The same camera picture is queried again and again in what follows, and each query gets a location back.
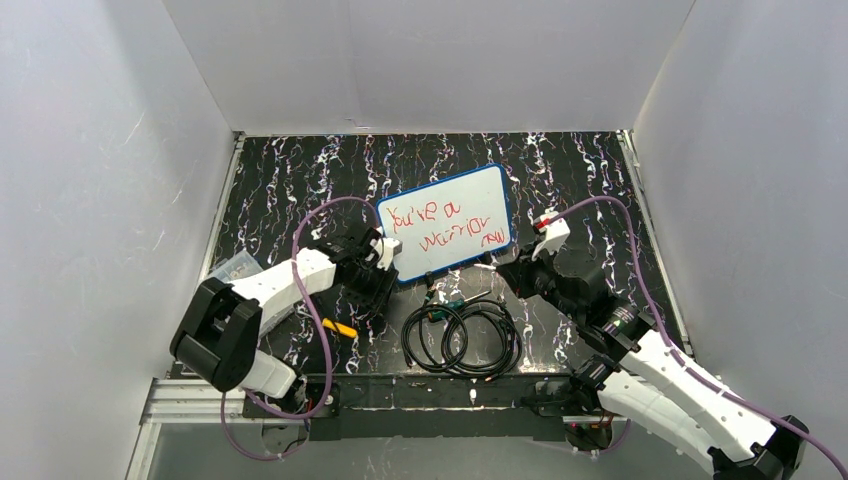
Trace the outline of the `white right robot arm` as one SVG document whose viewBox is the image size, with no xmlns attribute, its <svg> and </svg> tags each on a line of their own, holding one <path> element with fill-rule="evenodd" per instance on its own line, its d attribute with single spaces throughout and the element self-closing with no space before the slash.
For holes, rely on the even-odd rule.
<svg viewBox="0 0 848 480">
<path fill-rule="evenodd" d="M 527 246 L 496 270 L 517 297 L 538 296 L 570 316 L 595 350 L 567 389 L 584 408 L 640 424 L 714 479 L 789 479 L 799 469 L 806 425 L 732 402 L 729 388 L 664 343 L 653 318 L 609 289 L 601 269 L 564 275 L 553 254 Z"/>
</svg>

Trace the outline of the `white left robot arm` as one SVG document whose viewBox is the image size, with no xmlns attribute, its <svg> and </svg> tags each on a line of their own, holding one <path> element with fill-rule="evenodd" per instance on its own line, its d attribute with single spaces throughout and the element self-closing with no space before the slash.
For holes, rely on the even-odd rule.
<svg viewBox="0 0 848 480">
<path fill-rule="evenodd" d="M 334 288 L 373 313 L 391 294 L 401 241 L 373 227 L 319 240 L 291 259 L 252 276 L 204 280 L 170 342 L 170 354 L 220 392 L 235 388 L 285 397 L 295 369 L 259 348 L 294 307 Z"/>
</svg>

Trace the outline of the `blue framed whiteboard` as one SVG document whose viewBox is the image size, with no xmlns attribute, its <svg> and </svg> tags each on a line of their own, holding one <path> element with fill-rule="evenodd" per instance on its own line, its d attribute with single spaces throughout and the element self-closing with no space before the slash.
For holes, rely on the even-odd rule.
<svg viewBox="0 0 848 480">
<path fill-rule="evenodd" d="M 398 281 L 414 282 L 510 246 L 506 172 L 486 165 L 381 199 L 381 226 L 401 242 Z"/>
</svg>

